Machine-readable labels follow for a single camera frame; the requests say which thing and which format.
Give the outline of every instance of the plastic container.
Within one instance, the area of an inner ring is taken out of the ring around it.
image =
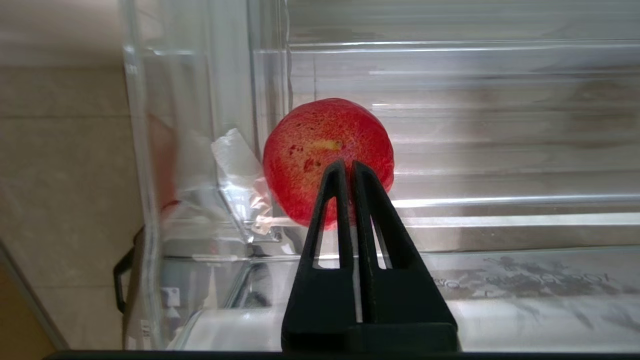
[[[260,161],[343,97],[463,350],[640,350],[640,3],[125,0],[145,205],[124,345],[280,350],[306,229]],[[321,260],[337,258],[335,234]]]

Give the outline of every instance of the clear plastic bin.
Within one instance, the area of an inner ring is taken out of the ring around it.
[[[306,228],[262,150],[291,109],[343,97],[390,135],[390,198],[463,350],[640,350],[640,2],[122,8],[146,221],[125,347],[280,350]]]

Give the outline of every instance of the red apple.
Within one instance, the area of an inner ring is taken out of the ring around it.
[[[277,203],[308,226],[324,170],[343,159],[350,178],[358,160],[378,175],[386,191],[394,182],[394,150],[382,123],[362,106],[332,98],[298,106],[280,121],[264,147],[264,174]],[[325,228],[336,222],[335,199]]]

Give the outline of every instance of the tiled floor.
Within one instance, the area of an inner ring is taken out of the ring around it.
[[[120,348],[142,226],[121,69],[0,69],[0,238],[71,348]]]

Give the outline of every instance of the apple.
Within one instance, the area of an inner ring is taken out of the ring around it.
[[[338,98],[293,109],[269,135],[264,175],[271,193],[295,222],[309,226],[324,170],[343,159],[350,179],[358,160],[375,171],[386,191],[394,181],[394,150],[382,123],[364,107]],[[335,225],[335,199],[329,201],[325,229]]]

